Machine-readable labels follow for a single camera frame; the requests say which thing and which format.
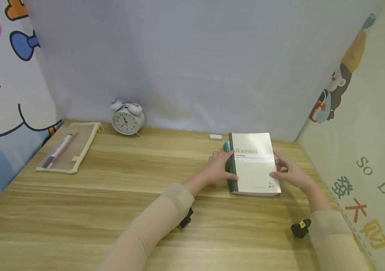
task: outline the left hand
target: left hand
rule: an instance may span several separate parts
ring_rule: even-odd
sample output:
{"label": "left hand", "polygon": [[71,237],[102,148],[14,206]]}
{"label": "left hand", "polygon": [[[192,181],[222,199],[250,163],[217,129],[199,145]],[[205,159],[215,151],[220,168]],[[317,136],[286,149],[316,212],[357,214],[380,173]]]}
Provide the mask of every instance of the left hand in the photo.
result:
{"label": "left hand", "polygon": [[234,151],[214,151],[209,157],[208,165],[202,171],[207,184],[217,183],[222,179],[238,180],[238,176],[226,171],[226,162],[233,153]]}

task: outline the cartoon character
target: cartoon character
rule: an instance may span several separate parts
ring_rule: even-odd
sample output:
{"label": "cartoon character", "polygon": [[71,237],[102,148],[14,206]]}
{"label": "cartoon character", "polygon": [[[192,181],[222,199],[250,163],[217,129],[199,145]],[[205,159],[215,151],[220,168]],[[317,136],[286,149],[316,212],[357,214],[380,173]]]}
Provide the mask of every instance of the cartoon character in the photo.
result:
{"label": "cartoon character", "polygon": [[323,123],[334,117],[334,110],[340,105],[341,95],[346,91],[351,76],[352,74],[343,63],[335,69],[330,82],[313,106],[309,116],[312,122]]}
{"label": "cartoon character", "polygon": [[364,29],[372,26],[374,21],[375,15],[370,14],[363,28],[358,32],[346,51],[340,68],[334,70],[328,85],[322,91],[310,112],[309,118],[312,122],[323,123],[334,118],[335,109],[338,108],[342,101],[342,94],[348,88],[352,73],[358,68],[363,57],[366,46],[366,32]]}
{"label": "cartoon character", "polygon": [[0,1],[0,137],[21,126],[52,135],[61,118],[33,57],[38,40],[15,20],[29,20],[21,1]]}

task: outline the pen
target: pen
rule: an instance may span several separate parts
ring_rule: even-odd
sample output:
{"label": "pen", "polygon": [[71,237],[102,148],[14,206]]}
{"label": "pen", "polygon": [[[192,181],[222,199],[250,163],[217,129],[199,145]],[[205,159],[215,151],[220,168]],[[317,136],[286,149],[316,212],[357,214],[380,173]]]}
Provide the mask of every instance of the pen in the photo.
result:
{"label": "pen", "polygon": [[61,153],[69,146],[69,144],[72,142],[72,140],[75,138],[75,136],[77,134],[78,133],[68,134],[64,138],[64,141],[61,143],[61,145],[58,146],[58,148],[55,150],[55,152],[50,157],[48,157],[48,159],[44,163],[44,168],[50,169],[53,166],[53,164],[56,162],[56,160],[61,155]]}

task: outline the white eraser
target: white eraser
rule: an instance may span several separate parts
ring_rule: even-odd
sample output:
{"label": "white eraser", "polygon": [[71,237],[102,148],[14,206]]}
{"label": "white eraser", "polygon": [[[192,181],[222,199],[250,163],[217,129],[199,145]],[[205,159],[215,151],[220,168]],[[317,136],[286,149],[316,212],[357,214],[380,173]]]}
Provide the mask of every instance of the white eraser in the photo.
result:
{"label": "white eraser", "polygon": [[210,140],[222,140],[222,135],[221,134],[210,134],[209,139]]}

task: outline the stack of books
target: stack of books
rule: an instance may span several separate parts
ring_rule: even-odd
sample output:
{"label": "stack of books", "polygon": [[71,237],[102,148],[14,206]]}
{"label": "stack of books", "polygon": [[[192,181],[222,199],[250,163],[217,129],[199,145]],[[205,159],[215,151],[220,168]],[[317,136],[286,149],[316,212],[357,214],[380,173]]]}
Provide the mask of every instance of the stack of books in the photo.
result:
{"label": "stack of books", "polygon": [[227,160],[226,171],[238,180],[228,180],[233,194],[276,196],[281,193],[278,180],[269,176],[276,171],[271,139],[268,133],[229,134],[224,150],[235,150]]}

